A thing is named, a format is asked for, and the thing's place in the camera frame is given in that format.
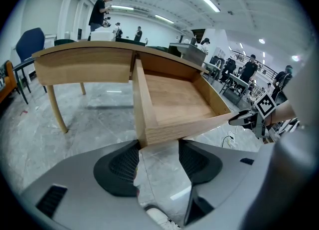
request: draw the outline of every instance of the white wall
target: white wall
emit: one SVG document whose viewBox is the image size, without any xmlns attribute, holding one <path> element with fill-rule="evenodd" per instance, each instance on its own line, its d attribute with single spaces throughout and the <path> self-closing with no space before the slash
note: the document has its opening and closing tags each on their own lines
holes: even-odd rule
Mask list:
<svg viewBox="0 0 319 230">
<path fill-rule="evenodd" d="M 169 43 L 176 41 L 176 36 L 180 36 L 181 33 L 170 29 L 164 25 L 154 23 L 152 21 L 144 20 L 138 17 L 122 16 L 116 14 L 110 14 L 110 23 L 112 24 L 108 30 L 113 30 L 117 22 L 121 24 L 123 32 L 122 38 L 134 39 L 138 26 L 142 28 L 142 38 L 140 42 L 145 43 L 145 39 L 148 38 L 148 46 L 163 46 L 169 47 Z"/>
<path fill-rule="evenodd" d="M 70 6 L 68 9 L 68 14 L 66 18 L 65 31 L 73 32 L 73 23 L 75 19 L 76 7 L 78 6 L 79 0 L 71 0 Z"/>
<path fill-rule="evenodd" d="M 80 26 L 79 26 L 79 28 L 82 29 L 82 35 L 85 32 L 86 26 L 88 26 L 88 23 L 86 23 L 86 18 L 88 16 L 88 11 L 89 11 L 88 6 L 84 4 L 83 8 L 82 8 L 82 12 L 81 12 Z"/>
<path fill-rule="evenodd" d="M 224 29 L 207 28 L 204 32 L 202 41 L 207 37 L 209 38 L 210 44 L 208 48 L 208 55 L 205 57 L 204 62 L 210 62 L 217 47 L 221 48 L 224 51 L 225 59 L 228 59 L 230 57 L 227 34 Z"/>
<path fill-rule="evenodd" d="M 25 4 L 26 0 L 20 0 L 16 4 L 2 28 L 0 34 L 0 65 L 7 60 L 10 60 L 14 66 L 20 63 L 20 60 L 16 57 L 14 59 L 11 58 L 11 52 L 21 37 L 21 24 Z"/>
<path fill-rule="evenodd" d="M 23 12 L 22 33 L 40 27 L 44 34 L 56 34 L 63 0 L 27 0 Z"/>
</svg>

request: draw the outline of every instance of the person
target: person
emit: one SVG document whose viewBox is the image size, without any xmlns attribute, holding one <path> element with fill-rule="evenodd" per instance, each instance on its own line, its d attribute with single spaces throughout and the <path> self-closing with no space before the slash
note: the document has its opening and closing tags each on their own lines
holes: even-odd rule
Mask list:
<svg viewBox="0 0 319 230">
<path fill-rule="evenodd" d="M 112 0 L 97 0 L 95 2 L 89 21 L 91 32 L 103 25 L 104 13 L 107 12 L 107 10 L 111 7 L 111 5 L 105 7 L 105 3 L 108 1 Z"/>
<path fill-rule="evenodd" d="M 276 109 L 265 118 L 265 126 L 279 123 L 297 117 L 289 100 L 276 107 Z"/>
<path fill-rule="evenodd" d="M 249 80 L 253 80 L 254 76 L 257 72 L 258 65 L 255 63 L 256 56 L 252 54 L 250 56 L 250 61 L 245 64 L 245 66 L 241 69 L 239 74 L 241 74 L 240 79 L 244 82 L 248 83 Z"/>
<path fill-rule="evenodd" d="M 266 92 L 268 92 L 269 94 L 271 94 L 271 83 L 268 83 L 268 84 L 267 84 Z"/>
<path fill-rule="evenodd" d="M 198 49 L 202 50 L 204 53 L 208 55 L 209 44 L 210 44 L 209 38 L 207 37 L 200 43 L 200 46 L 198 47 Z"/>
<path fill-rule="evenodd" d="M 293 68 L 290 65 L 287 65 L 285 68 L 285 71 L 281 71 L 278 73 L 278 75 L 275 77 L 273 81 L 273 85 L 275 87 L 273 94 L 271 97 L 276 100 L 276 97 L 279 92 L 283 90 L 283 88 L 288 84 L 290 79 L 293 77 Z"/>
<path fill-rule="evenodd" d="M 113 32 L 113 38 L 116 38 L 118 36 L 119 30 L 121 29 L 120 25 L 121 24 L 119 22 L 117 22 L 115 24 L 114 30 L 112 31 Z"/>
<path fill-rule="evenodd" d="M 140 42 L 140 40 L 141 40 L 141 37 L 143 34 L 141 29 L 142 29 L 141 26 L 138 26 L 138 30 L 136 31 L 135 38 L 134 38 L 134 41 L 136 41 L 136 42 Z"/>
</svg>

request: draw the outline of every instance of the black chair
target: black chair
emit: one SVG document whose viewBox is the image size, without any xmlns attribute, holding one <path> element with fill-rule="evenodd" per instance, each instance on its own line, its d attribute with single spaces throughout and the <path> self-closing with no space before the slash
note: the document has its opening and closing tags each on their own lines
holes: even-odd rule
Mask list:
<svg viewBox="0 0 319 230">
<path fill-rule="evenodd" d="M 32 58 L 32 54 L 38 51 L 43 50 L 44 48 L 44 40 L 45 36 L 43 31 L 40 28 L 34 28 L 27 30 L 25 33 L 23 33 L 22 37 L 19 39 L 18 43 L 16 44 L 16 52 L 20 57 L 21 63 L 18 64 L 13 68 L 13 71 L 15 72 L 16 81 L 18 84 L 18 87 L 22 93 L 22 96 L 25 100 L 25 102 L 28 104 L 25 95 L 23 93 L 23 89 L 20 85 L 19 78 L 18 78 L 18 70 L 22 71 L 23 78 L 26 79 L 25 73 L 23 68 L 31 65 L 34 63 L 34 58 Z M 31 90 L 29 88 L 28 81 L 25 82 L 29 92 L 31 93 Z"/>
<path fill-rule="evenodd" d="M 222 71 L 222 77 L 220 78 L 220 81 L 225 82 L 235 69 L 236 62 L 233 59 L 228 58 L 228 62 L 226 62 L 226 65 Z"/>
<path fill-rule="evenodd" d="M 58 39 L 54 42 L 54 46 L 56 45 L 61 45 L 61 44 L 68 44 L 68 43 L 73 43 L 75 42 L 74 40 L 71 39 Z"/>
</svg>

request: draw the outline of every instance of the white desk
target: white desk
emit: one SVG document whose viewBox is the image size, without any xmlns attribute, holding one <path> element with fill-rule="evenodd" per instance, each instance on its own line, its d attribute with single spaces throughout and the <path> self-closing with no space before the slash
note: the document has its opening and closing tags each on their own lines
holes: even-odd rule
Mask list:
<svg viewBox="0 0 319 230">
<path fill-rule="evenodd" d="M 217 69 L 218 72 L 216 73 L 216 75 L 213 77 L 213 81 L 216 79 L 216 77 L 219 75 L 219 72 L 220 72 L 220 68 L 217 67 L 217 65 L 214 65 L 214 64 L 211 64 L 211 63 L 208 63 L 208 62 L 204 62 L 205 65 L 209 68 L 209 74 L 208 74 L 208 80 L 210 78 L 210 75 L 211 73 L 213 72 L 214 69 Z"/>
<path fill-rule="evenodd" d="M 223 92 L 223 94 L 224 94 L 225 91 L 230 87 L 230 85 L 229 85 L 229 79 L 233 79 L 237 84 L 239 84 L 239 85 L 241 85 L 241 86 L 244 87 L 244 91 L 241 92 L 238 101 L 235 103 L 235 105 L 237 105 L 238 102 L 241 100 L 241 98 L 244 96 L 244 93 L 245 93 L 245 91 L 247 90 L 247 88 L 249 87 L 249 84 L 247 84 L 246 82 L 244 82 L 243 80 L 241 80 L 239 77 L 237 77 L 237 76 L 235 76 L 235 75 L 233 75 L 233 74 L 230 74 L 229 77 L 228 77 L 228 79 L 225 81 L 225 84 L 224 84 L 223 88 L 220 90 L 219 93 L 221 93 L 222 91 L 224 91 L 224 92 Z"/>
</svg>

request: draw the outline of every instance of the gray floor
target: gray floor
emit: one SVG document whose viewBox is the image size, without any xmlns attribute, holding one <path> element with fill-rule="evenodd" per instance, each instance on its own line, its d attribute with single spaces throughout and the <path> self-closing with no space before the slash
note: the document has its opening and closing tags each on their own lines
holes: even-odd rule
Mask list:
<svg viewBox="0 0 319 230">
<path fill-rule="evenodd" d="M 213 86 L 220 91 L 221 84 Z M 79 84 L 56 85 L 61 114 L 69 128 L 63 134 L 53 117 L 47 94 L 37 79 L 31 83 L 26 105 L 16 92 L 0 119 L 1 169 L 16 193 L 61 160 L 136 138 L 132 84 L 86 83 L 86 95 Z M 232 111 L 239 109 L 223 98 Z M 228 132 L 235 135 L 231 148 L 258 151 L 263 145 L 250 130 L 228 123 L 194 138 L 195 141 L 221 146 Z M 135 185 L 140 189 L 142 206 L 161 207 L 172 220 L 182 225 L 189 198 L 190 181 L 178 161 L 177 142 L 159 144 L 140 151 Z"/>
</svg>

